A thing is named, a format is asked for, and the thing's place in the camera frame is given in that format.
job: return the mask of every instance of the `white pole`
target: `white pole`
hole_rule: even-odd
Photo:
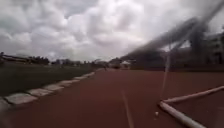
[[[160,107],[168,112],[170,115],[175,117],[177,120],[181,121],[183,124],[187,125],[190,128],[206,128],[205,126],[199,124],[198,122],[192,120],[191,118],[187,117],[183,113],[177,111],[173,107],[169,106],[164,102],[160,102]]]
[[[203,92],[199,92],[199,93],[195,93],[195,94],[191,94],[191,95],[187,95],[187,96],[171,98],[168,100],[164,100],[164,102],[166,102],[166,103],[180,102],[180,101],[189,100],[189,99],[196,98],[196,97],[205,96],[205,95],[208,95],[208,94],[211,94],[211,93],[223,90],[223,89],[224,89],[224,86],[220,86],[217,88],[213,88],[213,89],[210,89],[207,91],[203,91]]]

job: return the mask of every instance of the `white lane line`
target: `white lane line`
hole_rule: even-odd
[[[128,124],[129,124],[129,128],[134,128],[134,123],[133,123],[133,119],[131,116],[131,112],[128,106],[128,100],[127,97],[125,96],[125,93],[122,91],[122,99],[124,101],[124,105],[125,105],[125,110],[126,110],[126,115],[127,115],[127,119],[128,119]]]

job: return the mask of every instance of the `cloudy sky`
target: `cloudy sky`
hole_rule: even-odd
[[[203,15],[215,1],[219,0],[0,0],[0,51],[108,60]],[[222,26],[219,15],[212,21],[213,31]]]

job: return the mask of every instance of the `white curb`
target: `white curb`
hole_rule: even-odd
[[[81,77],[74,77],[75,80],[82,80],[82,79],[85,79],[85,78],[86,77],[82,77],[82,76]]]
[[[8,109],[10,105],[2,98],[0,97],[0,113]]]
[[[44,87],[44,89],[50,90],[50,91],[59,91],[59,90],[62,90],[63,88],[64,87],[59,86],[57,84],[51,84]]]
[[[10,103],[13,104],[23,104],[30,101],[36,100],[37,98],[25,93],[15,93],[10,96],[5,97]]]
[[[28,91],[28,93],[30,93],[31,95],[34,95],[34,96],[41,97],[41,96],[45,96],[45,95],[52,93],[52,91],[38,88],[38,89],[31,89]]]

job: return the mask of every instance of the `grass field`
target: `grass field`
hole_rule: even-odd
[[[90,71],[91,68],[6,63],[0,67],[0,96],[72,79]]]

